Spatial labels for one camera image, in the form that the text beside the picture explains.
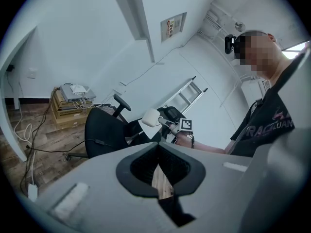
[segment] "ladder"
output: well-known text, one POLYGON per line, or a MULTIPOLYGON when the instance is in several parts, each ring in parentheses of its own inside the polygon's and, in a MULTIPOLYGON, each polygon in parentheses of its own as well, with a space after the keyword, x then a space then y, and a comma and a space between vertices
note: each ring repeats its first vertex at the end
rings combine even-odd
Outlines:
POLYGON ((206 88, 204 91, 201 91, 201 89, 193 82, 193 80, 196 78, 194 76, 189 82, 187 82, 179 91, 177 91, 169 100, 167 100, 161 107, 167 108, 168 103, 172 101, 174 98, 176 98, 178 95, 181 96, 181 98, 187 103, 187 106, 185 109, 181 111, 181 114, 185 114, 198 100, 202 95, 207 91, 208 88, 206 88), (189 101, 183 94, 182 91, 185 90, 188 86, 191 86, 197 93, 198 95, 195 97, 193 101, 189 101))

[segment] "black office chair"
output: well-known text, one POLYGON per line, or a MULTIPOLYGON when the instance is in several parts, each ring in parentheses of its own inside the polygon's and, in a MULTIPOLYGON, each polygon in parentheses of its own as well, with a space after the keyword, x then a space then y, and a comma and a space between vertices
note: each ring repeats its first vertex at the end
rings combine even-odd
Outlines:
POLYGON ((93 158, 130 146, 161 141, 160 133, 157 133, 152 139, 142 133, 128 145, 124 138, 142 131, 138 123, 139 119, 129 124, 117 119, 124 108, 131 111, 131 107, 117 94, 113 98, 120 104, 113 115, 99 108, 93 108, 88 114, 85 126, 86 153, 69 153, 66 160, 70 160, 71 157, 93 158))

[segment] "router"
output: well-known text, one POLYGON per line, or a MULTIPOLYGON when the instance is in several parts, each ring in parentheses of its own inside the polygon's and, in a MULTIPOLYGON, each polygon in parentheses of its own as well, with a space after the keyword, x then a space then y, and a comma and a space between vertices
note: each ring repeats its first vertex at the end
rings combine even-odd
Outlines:
POLYGON ((60 90, 63 94, 63 97, 64 99, 66 100, 66 102, 74 102, 74 101, 79 101, 81 97, 87 97, 87 98, 91 98, 91 99, 94 99, 96 98, 96 95, 94 94, 94 92, 90 89, 87 93, 85 93, 87 90, 88 90, 88 86, 82 86, 75 89, 75 93, 76 94, 73 94, 73 89, 71 88, 70 85, 61 85, 60 86, 60 90))

